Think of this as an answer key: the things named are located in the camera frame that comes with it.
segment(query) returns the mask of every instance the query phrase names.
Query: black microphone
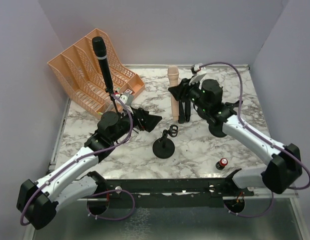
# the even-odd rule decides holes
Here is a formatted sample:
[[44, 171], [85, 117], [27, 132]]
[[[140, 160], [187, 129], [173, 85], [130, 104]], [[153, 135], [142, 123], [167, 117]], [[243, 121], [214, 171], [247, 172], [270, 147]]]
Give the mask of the black microphone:
[[101, 36], [94, 37], [92, 42], [93, 42], [93, 49], [95, 55], [97, 56], [98, 63], [101, 69], [101, 73], [103, 74], [104, 77], [106, 92], [111, 95], [114, 93], [114, 85], [110, 75], [105, 42]]

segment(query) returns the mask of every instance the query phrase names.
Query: plastic basket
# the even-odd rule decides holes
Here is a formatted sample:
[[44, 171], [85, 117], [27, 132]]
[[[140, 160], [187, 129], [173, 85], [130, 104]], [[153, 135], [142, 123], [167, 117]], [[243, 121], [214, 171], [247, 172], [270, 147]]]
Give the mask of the plastic basket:
[[105, 93], [105, 83], [93, 51], [92, 38], [96, 36], [101, 36], [106, 44], [114, 90], [123, 93], [129, 89], [134, 97], [138, 96], [145, 89], [143, 81], [120, 63], [108, 35], [99, 29], [94, 29], [50, 60], [48, 65], [70, 99], [100, 118], [100, 113], [107, 109], [111, 101]]

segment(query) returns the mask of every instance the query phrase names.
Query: white marble surface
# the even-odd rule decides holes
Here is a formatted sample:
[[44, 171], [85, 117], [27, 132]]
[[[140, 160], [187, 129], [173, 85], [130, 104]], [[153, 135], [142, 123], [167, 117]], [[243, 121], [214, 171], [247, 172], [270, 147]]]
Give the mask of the white marble surface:
[[[242, 116], [251, 125], [268, 135], [267, 126], [257, 100], [247, 68], [239, 69], [243, 78]], [[178, 124], [178, 136], [173, 138], [176, 149], [172, 157], [159, 159], [152, 152], [153, 142], [161, 137], [162, 131], [174, 123], [171, 117], [169, 81], [166, 68], [132, 69], [139, 74], [146, 89], [134, 100], [133, 107], [149, 110], [163, 120], [151, 132], [133, 132], [129, 142], [115, 149], [100, 164], [89, 169], [97, 171], [107, 179], [160, 179], [160, 178], [209, 178], [224, 177], [237, 168], [257, 166], [261, 160], [249, 149], [232, 137], [216, 138], [208, 131], [208, 124], [192, 110], [189, 123]], [[180, 79], [189, 78], [188, 69], [179, 69]], [[217, 79], [223, 86], [223, 101], [235, 102], [239, 96], [239, 81], [229, 68], [209, 68], [206, 78]], [[63, 133], [57, 165], [59, 167], [94, 132], [98, 119], [72, 102]], [[227, 158], [228, 166], [220, 171], [215, 164]]]

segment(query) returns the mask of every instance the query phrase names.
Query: wall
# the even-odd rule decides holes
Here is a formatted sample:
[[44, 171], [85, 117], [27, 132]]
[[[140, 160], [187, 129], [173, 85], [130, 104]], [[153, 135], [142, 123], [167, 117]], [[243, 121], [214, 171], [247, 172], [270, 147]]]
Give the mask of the wall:
[[63, 47], [94, 28], [125, 64], [251, 64], [287, 0], [39, 0]]
[[62, 49], [36, 0], [0, 0], [0, 240], [22, 239], [20, 185], [48, 169], [66, 96], [47, 61]]
[[[290, 0], [252, 66], [271, 135], [300, 147], [310, 169], [310, 0]], [[304, 185], [304, 173], [297, 185]], [[310, 230], [310, 188], [299, 191]]]

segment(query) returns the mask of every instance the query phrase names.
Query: purple cable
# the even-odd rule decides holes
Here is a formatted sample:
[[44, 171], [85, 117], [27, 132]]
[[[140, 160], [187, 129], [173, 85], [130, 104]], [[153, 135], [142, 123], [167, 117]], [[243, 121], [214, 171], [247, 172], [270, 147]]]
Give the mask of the purple cable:
[[[243, 121], [243, 119], [241, 118], [241, 105], [242, 105], [242, 98], [243, 98], [243, 81], [241, 79], [241, 75], [238, 71], [238, 69], [233, 65], [233, 64], [230, 64], [230, 63], [227, 63], [227, 62], [223, 62], [223, 61], [215, 61], [215, 62], [210, 62], [210, 63], [206, 63], [206, 64], [203, 64], [201, 66], [199, 66], [199, 68], [203, 68], [203, 67], [206, 67], [206, 66], [210, 66], [210, 65], [214, 65], [214, 64], [224, 64], [224, 65], [228, 65], [230, 66], [231, 68], [233, 68], [235, 70], [235, 72], [237, 73], [238, 75], [238, 78], [239, 78], [239, 85], [240, 85], [240, 88], [239, 88], [239, 107], [238, 107], [238, 113], [237, 113], [237, 117], [238, 117], [238, 120], [239, 122], [245, 126], [245, 123]], [[264, 138], [263, 136], [261, 136], [259, 133], [255, 132], [253, 129], [251, 129], [250, 127], [248, 126], [245, 126], [245, 128], [250, 131], [253, 135], [255, 135], [256, 137], [258, 137], [259, 139], [261, 139], [262, 141], [264, 141], [265, 143], [267, 143], [268, 145], [272, 146], [272, 142], [270, 142], [269, 140], [267, 140], [266, 138]], [[285, 149], [279, 147], [279, 146], [276, 146], [274, 145], [273, 146], [275, 149], [285, 153], [286, 155], [290, 156], [292, 159], [294, 159], [295, 162], [297, 162], [297, 164], [299, 164], [307, 173], [308, 175], [308, 178], [309, 178], [309, 181], [308, 183], [305, 185], [305, 186], [300, 186], [300, 187], [293, 187], [293, 186], [290, 186], [288, 187], [289, 189], [293, 189], [293, 190], [303, 190], [303, 189], [306, 189], [310, 186], [310, 171], [308, 170], [308, 168], [301, 162], [299, 161], [294, 155], [292, 155], [291, 153], [289, 153], [288, 151], [286, 151]], [[255, 216], [246, 216], [246, 215], [237, 215], [236, 213], [232, 212], [233, 214], [237, 215], [237, 216], [240, 216], [240, 217], [243, 217], [243, 218], [255, 218], [255, 217], [260, 217], [260, 216], [263, 216], [265, 215], [266, 213], [268, 213], [270, 211], [270, 209], [272, 208], [273, 206], [273, 202], [274, 202], [274, 193], [272, 192], [271, 193], [271, 203], [269, 205], [269, 207], [266, 209], [265, 212], [261, 213], [261, 214], [258, 214], [258, 215], [255, 215]]]
[[256, 214], [256, 215], [244, 215], [244, 214], [239, 214], [239, 213], [237, 214], [237, 213], [234, 213], [231, 210], [229, 210], [229, 208], [225, 204], [224, 204], [224, 207], [229, 211], [230, 214], [233, 214], [233, 215], [241, 217], [241, 218], [252, 219], [252, 218], [262, 217], [265, 214], [267, 214], [271, 210], [271, 208], [273, 207], [273, 204], [274, 204], [274, 193], [271, 192], [271, 200], [270, 200], [270, 204], [269, 204], [268, 208], [264, 212]]
[[[100, 154], [100, 153], [103, 153], [103, 152], [106, 152], [106, 151], [109, 151], [109, 150], [112, 150], [112, 149], [115, 149], [116, 147], [126, 143], [130, 136], [131, 136], [131, 133], [132, 133], [132, 130], [133, 130], [133, 119], [131, 117], [131, 113], [130, 111], [127, 109], [126, 105], [118, 98], [116, 97], [115, 95], [112, 95], [112, 97], [117, 100], [120, 105], [124, 108], [124, 110], [127, 112], [128, 114], [128, 117], [129, 117], [129, 122], [130, 122], [130, 128], [129, 128], [129, 132], [127, 134], [127, 136], [125, 137], [124, 140], [122, 140], [120, 143], [118, 143], [117, 145], [114, 145], [114, 146], [111, 146], [109, 148], [106, 148], [106, 149], [102, 149], [102, 150], [98, 150], [98, 151], [94, 151], [94, 152], [91, 152], [91, 153], [88, 153], [86, 155], [82, 155], [81, 157], [77, 158], [77, 161], [79, 160], [82, 160], [86, 157], [89, 157], [91, 155], [96, 155], [96, 154]], [[58, 173], [56, 173], [53, 177], [51, 177], [47, 182], [52, 182], [54, 179], [56, 179], [60, 174], [62, 174], [65, 170], [67, 170], [70, 166], [72, 166], [73, 164], [75, 164], [76, 161], [72, 161], [71, 163], [69, 163], [68, 165], [64, 166]], [[29, 198], [29, 200], [27, 201], [25, 207], [24, 207], [24, 210], [22, 211], [21, 213], [21, 217], [20, 217], [20, 224], [22, 226], [27, 226], [30, 224], [30, 222], [24, 222], [24, 218], [25, 218], [25, 215], [26, 215], [26, 212], [31, 204], [31, 202], [33, 201], [33, 199], [36, 197], [36, 195], [44, 188], [46, 187], [47, 184], [44, 183], [40, 188], [38, 188], [35, 193]]]
[[123, 217], [119, 217], [119, 218], [109, 218], [109, 217], [104, 217], [104, 216], [99, 216], [99, 215], [93, 215], [90, 212], [88, 204], [87, 204], [87, 211], [89, 213], [88, 216], [93, 216], [93, 217], [98, 218], [98, 219], [104, 219], [104, 220], [109, 220], [109, 221], [121, 221], [121, 220], [129, 218], [134, 213], [134, 211], [135, 211], [135, 199], [134, 199], [134, 196], [130, 192], [128, 192], [126, 190], [123, 190], [123, 189], [118, 189], [118, 190], [114, 189], [114, 190], [108, 190], [108, 191], [103, 191], [103, 192], [100, 192], [100, 193], [93, 194], [93, 195], [91, 195], [91, 197], [96, 197], [96, 196], [99, 196], [99, 195], [113, 193], [113, 192], [124, 192], [124, 193], [128, 194], [131, 197], [131, 200], [133, 202], [133, 206], [132, 206], [130, 212], [127, 215], [125, 215]]

